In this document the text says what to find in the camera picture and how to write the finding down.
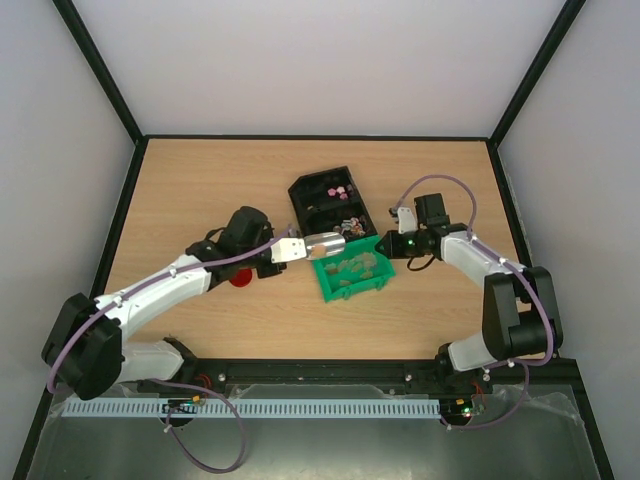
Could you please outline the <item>red jar lid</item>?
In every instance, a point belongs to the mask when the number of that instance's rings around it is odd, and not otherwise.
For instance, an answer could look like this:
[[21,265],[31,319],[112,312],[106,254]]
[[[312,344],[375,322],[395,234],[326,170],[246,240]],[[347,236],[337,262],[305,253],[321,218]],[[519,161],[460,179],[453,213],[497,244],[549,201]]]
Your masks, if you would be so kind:
[[248,286],[253,279],[253,272],[251,269],[240,269],[229,280],[229,283],[236,288],[243,288]]

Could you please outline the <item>green bin with gummies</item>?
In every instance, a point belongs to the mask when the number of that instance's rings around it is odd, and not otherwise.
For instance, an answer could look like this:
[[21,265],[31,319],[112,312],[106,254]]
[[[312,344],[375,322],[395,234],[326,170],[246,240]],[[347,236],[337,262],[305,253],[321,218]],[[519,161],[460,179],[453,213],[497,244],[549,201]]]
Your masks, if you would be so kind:
[[325,302],[382,290],[396,275],[391,261],[375,250],[380,240],[374,235],[349,242],[341,254],[312,262]]

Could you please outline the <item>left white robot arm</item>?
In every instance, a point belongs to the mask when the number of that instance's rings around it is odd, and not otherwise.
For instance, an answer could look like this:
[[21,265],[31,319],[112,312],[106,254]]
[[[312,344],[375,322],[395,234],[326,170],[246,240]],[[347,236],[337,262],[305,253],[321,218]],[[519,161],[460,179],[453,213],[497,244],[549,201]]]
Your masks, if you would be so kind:
[[90,298],[82,293],[62,305],[42,350],[50,371],[46,388],[97,398],[118,383],[169,380],[182,368],[184,352],[171,340],[132,341],[144,325],[174,306],[235,278],[243,269],[273,276],[273,249],[287,240],[268,217],[248,206],[228,224],[208,232],[168,266],[129,287]]

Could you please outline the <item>black bin with star candies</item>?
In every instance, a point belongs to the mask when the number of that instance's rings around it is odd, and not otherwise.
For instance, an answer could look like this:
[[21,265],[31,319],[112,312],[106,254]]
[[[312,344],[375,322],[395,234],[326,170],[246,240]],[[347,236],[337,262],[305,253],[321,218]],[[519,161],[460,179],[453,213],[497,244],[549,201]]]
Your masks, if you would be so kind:
[[288,188],[288,195],[301,216],[364,203],[347,166],[302,175]]

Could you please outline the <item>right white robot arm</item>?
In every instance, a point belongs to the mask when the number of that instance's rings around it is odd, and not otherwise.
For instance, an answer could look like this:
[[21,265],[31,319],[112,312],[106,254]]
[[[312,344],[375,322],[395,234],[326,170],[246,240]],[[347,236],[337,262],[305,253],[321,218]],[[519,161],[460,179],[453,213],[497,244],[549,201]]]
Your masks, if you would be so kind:
[[480,330],[442,345],[434,358],[443,389],[460,390],[473,370],[551,360],[564,334],[547,269],[513,262],[479,240],[471,226],[453,223],[440,194],[417,197],[412,208],[394,206],[390,216],[397,228],[378,241],[377,253],[407,261],[427,256],[456,268],[482,290]]

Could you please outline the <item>metal scoop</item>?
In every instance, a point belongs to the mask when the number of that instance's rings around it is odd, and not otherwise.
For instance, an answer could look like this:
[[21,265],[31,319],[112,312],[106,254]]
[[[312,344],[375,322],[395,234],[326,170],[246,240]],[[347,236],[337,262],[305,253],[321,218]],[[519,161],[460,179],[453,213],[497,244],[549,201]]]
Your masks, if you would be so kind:
[[346,246],[345,238],[334,231],[305,236],[303,242],[308,260],[319,260],[339,255]]

